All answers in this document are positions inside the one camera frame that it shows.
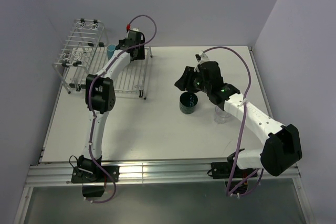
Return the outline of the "dark green patterned mug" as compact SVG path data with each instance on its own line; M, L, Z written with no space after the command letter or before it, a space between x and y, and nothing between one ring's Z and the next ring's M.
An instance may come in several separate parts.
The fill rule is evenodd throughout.
M179 108L184 114L192 114L195 112L198 104L198 97L192 92L183 92L180 95Z

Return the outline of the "blue ceramic mug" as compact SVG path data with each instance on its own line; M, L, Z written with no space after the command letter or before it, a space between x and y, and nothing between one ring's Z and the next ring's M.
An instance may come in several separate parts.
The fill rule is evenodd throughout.
M114 44L110 44L107 46L107 59L110 60L114 54L115 51L115 45Z

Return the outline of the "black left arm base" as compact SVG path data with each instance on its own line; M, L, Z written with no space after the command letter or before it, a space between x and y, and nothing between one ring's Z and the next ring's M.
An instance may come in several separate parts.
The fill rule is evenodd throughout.
M96 200L103 196L107 188L107 183L115 185L119 180L120 167L117 165L101 165L99 158L94 162L91 159L79 158L71 155L69 164L72 167L70 182L72 184L82 184L82 195L86 199Z

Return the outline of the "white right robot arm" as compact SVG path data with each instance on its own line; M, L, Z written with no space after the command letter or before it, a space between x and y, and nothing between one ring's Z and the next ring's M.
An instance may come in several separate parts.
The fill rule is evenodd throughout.
M260 140L261 149L241 150L227 164L230 175L240 176L246 169L265 169L279 176L302 159L298 129L275 121L248 102L236 87L225 83L216 61L186 67L174 85L181 91L206 93L212 104L243 122Z

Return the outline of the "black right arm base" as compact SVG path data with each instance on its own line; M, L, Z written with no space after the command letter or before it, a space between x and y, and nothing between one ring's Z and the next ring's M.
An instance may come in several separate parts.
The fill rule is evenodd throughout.
M232 153L231 155L228 156L227 161L225 162L212 162L211 168L207 172L207 175L213 179L229 179L234 162L234 157L235 153ZM254 171L255 169L252 168L240 169L238 166L236 166L233 178L244 179L248 175L252 174ZM247 189L248 189L248 182L244 182L233 192L233 194L246 193Z

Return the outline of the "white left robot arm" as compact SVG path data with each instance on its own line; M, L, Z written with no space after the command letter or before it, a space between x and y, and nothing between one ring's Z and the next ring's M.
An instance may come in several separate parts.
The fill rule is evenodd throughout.
M108 62L103 68L86 77L89 130L77 166L91 182L98 181L102 176L102 138L107 117L116 103L114 83L130 62L145 59L144 43L144 35L138 29L129 30L127 37L119 40L113 54L108 54Z

